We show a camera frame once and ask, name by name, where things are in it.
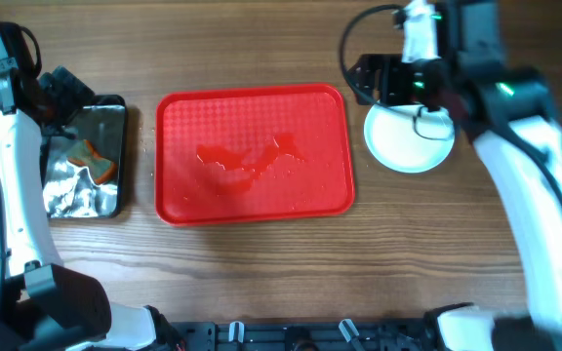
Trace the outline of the light blue plate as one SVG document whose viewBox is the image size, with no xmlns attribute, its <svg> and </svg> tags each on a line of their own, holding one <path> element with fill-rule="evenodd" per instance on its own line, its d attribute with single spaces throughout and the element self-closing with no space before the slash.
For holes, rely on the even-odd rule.
<svg viewBox="0 0 562 351">
<path fill-rule="evenodd" d="M 372 156 L 399 173 L 419 174 L 439 166 L 451 153 L 456 128 L 445 108 L 429 112 L 420 105 L 372 106 L 364 122 Z"/>
</svg>

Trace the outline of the orange green sponge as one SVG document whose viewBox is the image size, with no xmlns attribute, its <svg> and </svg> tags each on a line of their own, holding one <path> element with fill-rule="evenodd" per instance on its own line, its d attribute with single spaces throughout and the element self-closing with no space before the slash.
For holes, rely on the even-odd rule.
<svg viewBox="0 0 562 351">
<path fill-rule="evenodd" d="M 111 181 L 117 172 L 116 164 L 101 156 L 87 139 L 76 141 L 67 151 L 66 159 L 74 166 L 87 168 L 96 185 Z"/>
</svg>

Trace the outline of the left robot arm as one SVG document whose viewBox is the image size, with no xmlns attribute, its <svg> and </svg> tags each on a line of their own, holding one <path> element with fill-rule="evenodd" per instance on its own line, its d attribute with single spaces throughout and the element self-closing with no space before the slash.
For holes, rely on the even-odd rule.
<svg viewBox="0 0 562 351">
<path fill-rule="evenodd" d="M 100 98 L 64 68 L 42 69 L 35 36 L 0 21 L 0 350 L 183 350 L 154 307 L 112 303 L 66 268 L 51 236 L 43 175 L 49 138 Z"/>
</svg>

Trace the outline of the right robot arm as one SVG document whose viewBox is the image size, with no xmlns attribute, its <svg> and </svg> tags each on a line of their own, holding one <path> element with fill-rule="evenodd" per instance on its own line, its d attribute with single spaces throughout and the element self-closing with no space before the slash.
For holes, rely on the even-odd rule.
<svg viewBox="0 0 562 351">
<path fill-rule="evenodd" d="M 494 1 L 388 4 L 398 54 L 341 74 L 369 109 L 364 139 L 399 173 L 434 169 L 466 136 L 493 180 L 519 252 L 527 310 L 463 303 L 426 314 L 434 350 L 562 350 L 562 127 L 544 77 L 510 68 Z"/>
</svg>

